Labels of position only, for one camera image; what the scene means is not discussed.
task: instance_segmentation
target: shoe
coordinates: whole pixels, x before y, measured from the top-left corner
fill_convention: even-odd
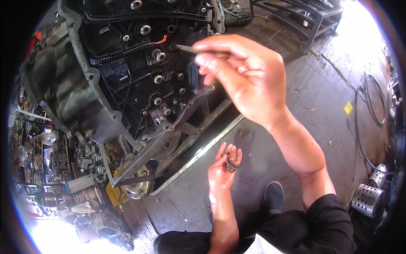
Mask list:
[[[265,187],[265,204],[268,210],[273,213],[281,213],[285,194],[280,182],[272,181]]]
[[[213,227],[213,213],[210,212],[210,213],[207,215],[207,218],[209,219],[210,225]]]

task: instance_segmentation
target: metal stand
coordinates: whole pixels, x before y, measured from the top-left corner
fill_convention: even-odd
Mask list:
[[[335,32],[343,13],[343,7],[336,0],[329,0],[332,6],[318,0],[281,0],[281,2],[286,3],[286,5],[276,5],[265,0],[250,0],[251,16],[254,17],[254,6],[257,6],[292,25],[298,32],[307,37],[303,49],[304,54],[307,54],[317,36],[330,29]],[[302,23],[291,19],[290,16],[295,17],[296,20],[301,20]]]

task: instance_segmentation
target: handful of bolts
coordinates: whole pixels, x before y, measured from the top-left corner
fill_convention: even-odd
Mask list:
[[[227,169],[232,172],[235,172],[238,168],[238,165],[235,164],[234,162],[232,162],[228,157],[227,157],[227,160],[225,163],[227,164]]]

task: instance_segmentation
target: oily hand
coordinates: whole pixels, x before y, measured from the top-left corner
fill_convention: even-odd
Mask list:
[[[210,191],[229,191],[234,181],[235,172],[227,169],[225,161],[227,158],[236,165],[241,163],[242,151],[233,144],[229,144],[226,153],[223,155],[227,143],[223,142],[218,149],[216,161],[209,167]]]
[[[196,56],[199,73],[206,75],[205,85],[218,79],[245,117],[269,129],[285,114],[285,66],[280,54],[240,35],[212,36],[193,48],[216,52]]]

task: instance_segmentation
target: right hand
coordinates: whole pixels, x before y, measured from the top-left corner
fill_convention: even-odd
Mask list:
[[[286,114],[285,66],[280,54],[240,35],[205,38],[193,49],[205,51],[194,60],[201,66],[199,73],[206,75],[205,85],[218,79],[245,117],[270,131]],[[217,56],[224,53],[230,54],[227,59]]]

